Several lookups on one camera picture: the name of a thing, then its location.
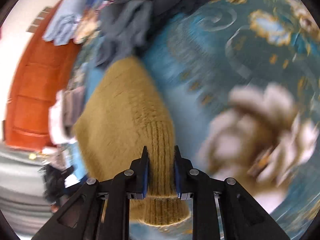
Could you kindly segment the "light blue quilted blanket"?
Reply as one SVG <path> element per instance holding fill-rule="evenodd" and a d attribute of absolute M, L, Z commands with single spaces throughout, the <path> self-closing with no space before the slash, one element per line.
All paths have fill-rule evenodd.
<path fill-rule="evenodd" d="M 42 39 L 55 46 L 68 44 L 88 0 L 63 0 L 50 20 Z"/>

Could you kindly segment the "dark grey garment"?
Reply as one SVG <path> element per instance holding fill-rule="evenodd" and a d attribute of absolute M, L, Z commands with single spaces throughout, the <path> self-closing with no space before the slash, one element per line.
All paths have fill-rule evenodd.
<path fill-rule="evenodd" d="M 100 12 L 101 41 L 95 65 L 107 67 L 146 48 L 176 14 L 190 15 L 210 0 L 112 0 Z"/>

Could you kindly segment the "orange wooden headboard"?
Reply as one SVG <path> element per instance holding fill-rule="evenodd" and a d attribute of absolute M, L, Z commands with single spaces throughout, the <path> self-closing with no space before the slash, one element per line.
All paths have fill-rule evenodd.
<path fill-rule="evenodd" d="M 11 83 L 4 122 L 4 142 L 10 148 L 40 151 L 52 146 L 49 108 L 56 93 L 66 88 L 80 46 L 69 42 L 55 46 L 42 39 L 56 13 L 56 5 L 30 39 Z"/>

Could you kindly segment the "mustard yellow knit sweater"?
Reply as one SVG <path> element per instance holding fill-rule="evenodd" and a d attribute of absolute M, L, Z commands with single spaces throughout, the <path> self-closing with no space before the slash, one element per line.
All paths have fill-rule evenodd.
<path fill-rule="evenodd" d="M 133 200 L 130 218 L 150 226 L 178 224 L 190 216 L 174 184 L 174 127 L 142 62 L 129 56 L 112 64 L 73 127 L 90 176 L 114 178 L 148 150 L 147 196 Z"/>

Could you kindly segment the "pink white folded garment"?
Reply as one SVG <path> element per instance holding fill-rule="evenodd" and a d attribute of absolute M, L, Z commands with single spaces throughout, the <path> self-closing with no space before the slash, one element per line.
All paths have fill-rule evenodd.
<path fill-rule="evenodd" d="M 76 143 L 73 126 L 84 109 L 84 97 L 84 86 L 57 92 L 56 103 L 49 108 L 48 115 L 49 135 L 54 145 Z"/>

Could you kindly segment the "cream floral folded quilt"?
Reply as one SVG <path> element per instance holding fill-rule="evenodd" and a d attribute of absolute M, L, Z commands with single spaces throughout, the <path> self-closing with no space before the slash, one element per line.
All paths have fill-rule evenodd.
<path fill-rule="evenodd" d="M 100 11 L 114 0 L 89 0 L 73 36 L 75 44 L 86 42 L 99 28 Z"/>

